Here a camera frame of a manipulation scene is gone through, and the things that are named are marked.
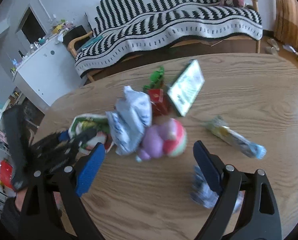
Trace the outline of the person left hand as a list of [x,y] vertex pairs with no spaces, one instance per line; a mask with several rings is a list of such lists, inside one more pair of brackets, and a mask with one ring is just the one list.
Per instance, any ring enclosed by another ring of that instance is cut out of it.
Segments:
[[15,197],[15,206],[19,212],[22,210],[23,202],[26,197],[27,189],[23,189],[18,191]]

